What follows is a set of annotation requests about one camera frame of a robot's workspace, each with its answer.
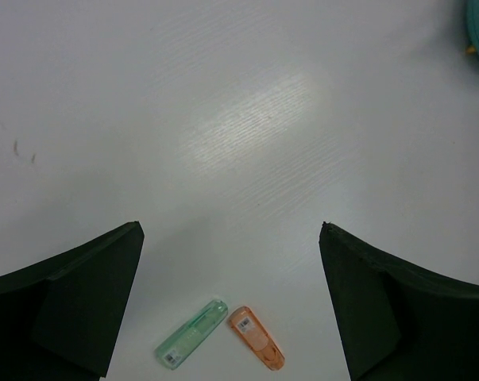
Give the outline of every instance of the orange tube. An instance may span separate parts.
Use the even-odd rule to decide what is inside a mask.
[[[277,371],[284,366],[284,355],[250,308],[235,310],[229,325],[269,369]]]

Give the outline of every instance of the barcode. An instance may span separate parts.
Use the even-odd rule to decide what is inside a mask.
[[[168,353],[165,356],[165,359],[167,360],[167,362],[169,364],[171,364],[173,366],[173,365],[176,365],[177,363],[179,363],[179,361],[181,360],[181,356],[179,356],[177,351],[175,349],[173,349],[172,351],[170,351],[170,353]]]
[[[240,322],[238,322],[237,327],[242,333],[245,333],[246,331],[253,328],[253,323],[249,320],[249,317],[245,317]]]

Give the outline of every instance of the white label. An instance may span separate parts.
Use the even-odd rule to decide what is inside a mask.
[[[247,316],[236,324],[236,327],[241,331],[241,333],[247,333],[251,329],[255,329],[255,324]]]
[[[171,367],[175,367],[181,361],[181,355],[176,349],[173,349],[164,356],[164,359],[170,364]]]

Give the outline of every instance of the barcode label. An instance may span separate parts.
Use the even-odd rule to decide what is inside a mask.
[[[181,361],[181,356],[175,349],[173,349],[165,355],[165,361],[174,367]]]
[[[240,322],[238,322],[236,324],[236,327],[238,327],[238,329],[242,332],[242,333],[246,333],[248,331],[250,331],[251,329],[254,329],[255,328],[255,325],[253,324],[253,322],[249,319],[249,317],[245,317],[244,319],[242,319]]]

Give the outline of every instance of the orange marker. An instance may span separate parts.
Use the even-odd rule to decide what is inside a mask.
[[[250,308],[235,310],[229,325],[269,369],[277,371],[284,366],[284,355]]]

